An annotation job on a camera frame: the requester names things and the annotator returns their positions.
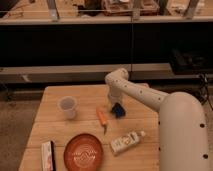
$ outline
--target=orange plate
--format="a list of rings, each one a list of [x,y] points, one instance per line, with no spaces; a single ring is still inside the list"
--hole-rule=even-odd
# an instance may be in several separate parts
[[[79,134],[72,138],[64,151],[64,163],[69,171],[95,171],[101,165],[103,148],[91,134]]]

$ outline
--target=concrete floor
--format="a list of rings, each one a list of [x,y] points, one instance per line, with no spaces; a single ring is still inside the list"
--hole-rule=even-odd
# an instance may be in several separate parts
[[[0,96],[0,170],[16,171],[26,146],[28,136],[41,100],[42,91],[29,95],[28,92],[16,94],[12,100]],[[209,160],[213,170],[213,112],[209,104],[204,105],[210,143]]]

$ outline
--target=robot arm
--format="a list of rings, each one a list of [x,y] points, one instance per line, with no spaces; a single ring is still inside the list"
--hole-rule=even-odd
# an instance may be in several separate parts
[[[209,171],[205,115],[196,98],[134,84],[124,68],[109,73],[105,81],[112,104],[121,104],[124,92],[158,112],[160,171]]]

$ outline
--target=cup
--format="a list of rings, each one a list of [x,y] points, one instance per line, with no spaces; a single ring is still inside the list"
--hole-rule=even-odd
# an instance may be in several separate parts
[[[76,116],[76,105],[76,99],[71,96],[65,96],[58,101],[59,109],[68,119],[73,119]]]

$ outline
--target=wooden table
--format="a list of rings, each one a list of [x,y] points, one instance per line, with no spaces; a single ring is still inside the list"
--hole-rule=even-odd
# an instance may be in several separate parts
[[[158,171],[158,115],[138,101],[124,95],[126,116],[115,119],[108,111],[108,87],[106,85],[50,86],[44,91],[41,104],[23,155],[19,170],[40,171],[41,144],[52,140],[55,143],[57,171],[66,170],[63,153],[66,144],[80,133],[95,135],[102,143],[104,156],[101,171]],[[57,108],[58,99],[73,96],[77,99],[77,116],[67,120]],[[108,117],[108,130],[96,116],[96,107],[101,107]],[[114,157],[109,142],[130,131],[144,130],[146,137],[134,148]]]

